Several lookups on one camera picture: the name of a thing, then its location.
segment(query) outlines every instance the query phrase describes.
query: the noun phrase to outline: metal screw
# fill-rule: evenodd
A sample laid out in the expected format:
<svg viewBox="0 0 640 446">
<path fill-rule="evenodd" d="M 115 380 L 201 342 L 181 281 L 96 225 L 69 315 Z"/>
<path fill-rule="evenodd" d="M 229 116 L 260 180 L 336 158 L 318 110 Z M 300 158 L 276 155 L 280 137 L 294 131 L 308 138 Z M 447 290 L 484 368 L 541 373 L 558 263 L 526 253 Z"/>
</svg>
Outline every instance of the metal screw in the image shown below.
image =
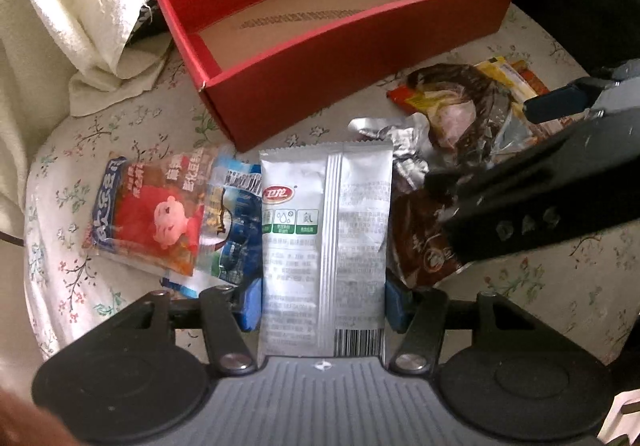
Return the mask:
<svg viewBox="0 0 640 446">
<path fill-rule="evenodd" d="M 251 358 L 236 352 L 230 352 L 220 358 L 220 366 L 226 370 L 244 370 L 249 368 L 251 363 Z"/>
<path fill-rule="evenodd" d="M 407 372 L 422 370 L 427 366 L 427 360 L 420 354 L 400 354 L 396 358 L 396 366 Z"/>
<path fill-rule="evenodd" d="M 508 241 L 513 235 L 513 224 L 511 221 L 500 221 L 495 227 L 495 232 L 498 233 L 498 238 L 502 242 Z"/>
<path fill-rule="evenodd" d="M 558 215 L 558 211 L 555 206 L 547 208 L 542 215 L 542 220 L 548 224 L 548 228 L 550 230 L 554 229 L 558 226 L 560 222 L 560 216 Z"/>
</svg>

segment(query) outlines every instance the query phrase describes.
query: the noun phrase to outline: barcode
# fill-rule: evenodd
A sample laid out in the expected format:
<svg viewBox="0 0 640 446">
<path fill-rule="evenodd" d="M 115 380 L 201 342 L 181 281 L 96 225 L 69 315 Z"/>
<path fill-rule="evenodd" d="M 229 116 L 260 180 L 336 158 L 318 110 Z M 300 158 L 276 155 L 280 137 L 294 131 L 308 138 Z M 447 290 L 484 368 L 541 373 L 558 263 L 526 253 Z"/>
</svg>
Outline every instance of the barcode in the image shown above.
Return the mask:
<svg viewBox="0 0 640 446">
<path fill-rule="evenodd" d="M 262 194 L 262 174 L 227 170 L 225 186 L 232 186 L 234 188 L 239 188 L 240 190 L 246 190 L 247 192 L 260 197 Z"/>
<path fill-rule="evenodd" d="M 335 330 L 335 356 L 382 356 L 384 329 Z"/>
</svg>

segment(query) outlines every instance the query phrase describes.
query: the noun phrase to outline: silver snack bag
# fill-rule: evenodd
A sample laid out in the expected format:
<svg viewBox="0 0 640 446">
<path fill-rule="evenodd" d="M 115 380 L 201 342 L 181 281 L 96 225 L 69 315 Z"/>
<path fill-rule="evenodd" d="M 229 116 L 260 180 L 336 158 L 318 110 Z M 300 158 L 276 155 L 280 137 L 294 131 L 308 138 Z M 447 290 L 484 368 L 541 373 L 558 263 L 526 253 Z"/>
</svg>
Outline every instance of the silver snack bag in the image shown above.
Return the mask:
<svg viewBox="0 0 640 446">
<path fill-rule="evenodd" d="M 380 356 L 393 145 L 264 150 L 258 356 Z"/>
</svg>

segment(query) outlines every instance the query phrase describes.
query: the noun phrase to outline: patterned fabric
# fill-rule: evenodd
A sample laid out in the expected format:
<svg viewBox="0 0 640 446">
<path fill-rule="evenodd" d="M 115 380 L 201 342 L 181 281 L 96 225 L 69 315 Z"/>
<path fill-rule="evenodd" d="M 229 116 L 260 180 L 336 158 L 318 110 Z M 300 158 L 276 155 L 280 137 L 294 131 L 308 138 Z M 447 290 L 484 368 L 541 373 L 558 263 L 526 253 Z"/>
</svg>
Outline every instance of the patterned fabric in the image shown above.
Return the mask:
<svg viewBox="0 0 640 446">
<path fill-rule="evenodd" d="M 425 64 L 475 63 L 492 55 L 526 60 L 549 88 L 584 75 L 549 34 L 514 6 L 495 35 Z M 347 124 L 354 117 L 399 115 L 385 92 L 408 71 L 309 116 L 263 147 L 350 139 Z M 97 115 L 66 119 L 53 132 L 31 168 L 25 235 L 25 290 L 31 324 L 45 356 L 159 287 L 158 277 L 88 257 L 81 249 L 109 153 L 152 161 L 223 140 L 177 52 L 154 90 Z M 257 150 L 240 158 L 256 162 Z M 482 290 L 507 296 L 609 362 L 638 314 L 639 269 L 640 229 L 632 223 L 551 248 L 472 264 L 441 287 L 462 299 L 474 299 Z M 184 331 L 178 343 L 200 355 L 199 336 L 197 331 Z"/>
</svg>

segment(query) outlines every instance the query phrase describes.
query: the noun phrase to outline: circular pad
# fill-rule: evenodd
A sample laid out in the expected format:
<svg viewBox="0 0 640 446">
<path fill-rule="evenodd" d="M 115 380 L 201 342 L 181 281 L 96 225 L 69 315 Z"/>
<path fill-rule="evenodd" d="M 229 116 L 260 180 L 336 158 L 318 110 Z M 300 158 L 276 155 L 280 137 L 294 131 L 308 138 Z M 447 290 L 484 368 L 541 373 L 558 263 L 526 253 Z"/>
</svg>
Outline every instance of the circular pad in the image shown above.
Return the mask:
<svg viewBox="0 0 640 446">
<path fill-rule="evenodd" d="M 607 369 L 586 352 L 461 350 L 441 369 L 440 391 L 476 428 L 521 441 L 593 431 L 609 412 Z"/>
<path fill-rule="evenodd" d="M 208 386 L 202 364 L 179 347 L 98 349 L 50 359 L 33 381 L 33 400 L 59 416 L 81 441 L 122 443 L 183 421 Z"/>
</svg>

